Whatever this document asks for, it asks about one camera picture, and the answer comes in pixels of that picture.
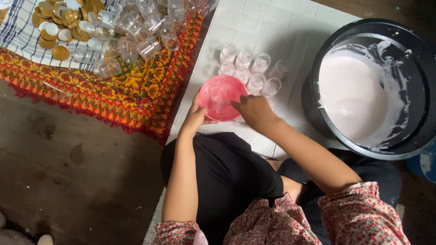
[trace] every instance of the plush toy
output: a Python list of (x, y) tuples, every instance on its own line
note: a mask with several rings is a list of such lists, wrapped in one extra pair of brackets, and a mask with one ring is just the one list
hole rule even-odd
[[(0, 245), (35, 245), (25, 235), (13, 231), (3, 230), (6, 225), (6, 218), (0, 212)], [(38, 240), (38, 245), (53, 245), (53, 238), (50, 235), (43, 235)]]

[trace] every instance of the blue object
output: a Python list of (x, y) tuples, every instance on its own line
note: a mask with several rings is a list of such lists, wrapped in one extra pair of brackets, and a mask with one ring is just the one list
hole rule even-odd
[(433, 142), (420, 155), (407, 159), (406, 165), (415, 175), (436, 184), (436, 144)]

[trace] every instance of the floral blouse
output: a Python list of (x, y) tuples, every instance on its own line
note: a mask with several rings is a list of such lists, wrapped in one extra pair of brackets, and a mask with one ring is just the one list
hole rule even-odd
[[(394, 208), (381, 201), (376, 182), (351, 185), (342, 192), (321, 197), (324, 228), (332, 244), (406, 245), (400, 218)], [(207, 245), (195, 222), (162, 222), (156, 226), (155, 245)], [(310, 230), (300, 206), (291, 196), (254, 201), (230, 225), (224, 245), (320, 245)]]

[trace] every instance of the floral sleeve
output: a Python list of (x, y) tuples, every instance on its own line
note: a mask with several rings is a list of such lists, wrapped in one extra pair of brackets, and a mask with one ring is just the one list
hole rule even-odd
[(395, 209), (380, 200), (376, 182), (354, 184), (318, 202), (335, 244), (410, 244)]
[(198, 230), (195, 222), (162, 222), (156, 225), (153, 245), (192, 245)]

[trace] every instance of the hand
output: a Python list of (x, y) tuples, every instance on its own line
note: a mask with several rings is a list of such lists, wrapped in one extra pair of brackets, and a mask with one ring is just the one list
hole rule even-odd
[(205, 114), (208, 112), (206, 107), (198, 107), (198, 92), (192, 100), (192, 105), (189, 108), (185, 121), (179, 131), (180, 135), (194, 137), (198, 128), (203, 124), (217, 124), (217, 121), (210, 120)]
[(274, 114), (268, 100), (262, 96), (241, 96), (241, 102), (231, 101), (232, 106), (241, 113), (245, 122), (257, 132), (266, 135), (281, 119)]

